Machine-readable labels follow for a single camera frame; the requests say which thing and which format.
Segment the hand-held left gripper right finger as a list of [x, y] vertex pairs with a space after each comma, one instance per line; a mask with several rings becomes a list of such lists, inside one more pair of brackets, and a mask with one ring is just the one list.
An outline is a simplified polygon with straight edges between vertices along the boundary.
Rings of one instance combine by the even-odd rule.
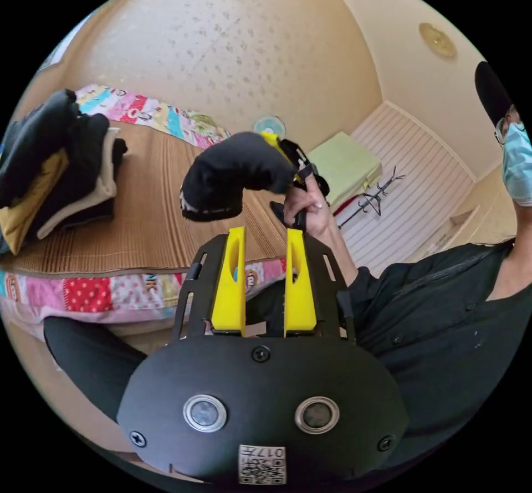
[[316, 312], [303, 232], [289, 228], [284, 297], [284, 335], [313, 332]]

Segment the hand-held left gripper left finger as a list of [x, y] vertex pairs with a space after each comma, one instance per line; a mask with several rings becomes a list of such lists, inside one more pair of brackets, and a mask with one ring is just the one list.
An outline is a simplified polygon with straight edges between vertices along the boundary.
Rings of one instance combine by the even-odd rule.
[[229, 230], [211, 314], [213, 331], [245, 332], [245, 242], [245, 227]]

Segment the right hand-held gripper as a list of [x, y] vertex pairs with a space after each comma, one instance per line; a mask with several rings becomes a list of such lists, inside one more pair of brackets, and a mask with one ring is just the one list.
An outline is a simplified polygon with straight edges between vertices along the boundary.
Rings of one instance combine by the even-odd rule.
[[[268, 131], [261, 131], [260, 135], [269, 146], [278, 151], [294, 166], [296, 174], [294, 175], [293, 182], [296, 188], [306, 191], [305, 179], [312, 173], [316, 179], [320, 192], [323, 194], [324, 198], [327, 198], [330, 192], [329, 184], [325, 178], [319, 174], [316, 165], [309, 160], [308, 156], [298, 144], [286, 138], [279, 138], [278, 135]], [[284, 221], [284, 206], [281, 203], [270, 201], [270, 209], [277, 220], [280, 221], [283, 226], [288, 227]], [[306, 229], [306, 213], [303, 210], [295, 215], [292, 228]]]

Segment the person's right hand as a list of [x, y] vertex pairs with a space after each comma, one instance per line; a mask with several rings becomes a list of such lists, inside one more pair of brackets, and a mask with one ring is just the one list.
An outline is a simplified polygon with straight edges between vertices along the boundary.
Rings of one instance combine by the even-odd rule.
[[284, 223], [296, 228], [296, 218], [303, 213], [305, 231], [327, 244], [337, 233], [335, 219], [313, 174], [305, 179], [305, 185], [305, 190], [296, 187], [288, 190], [284, 200]]

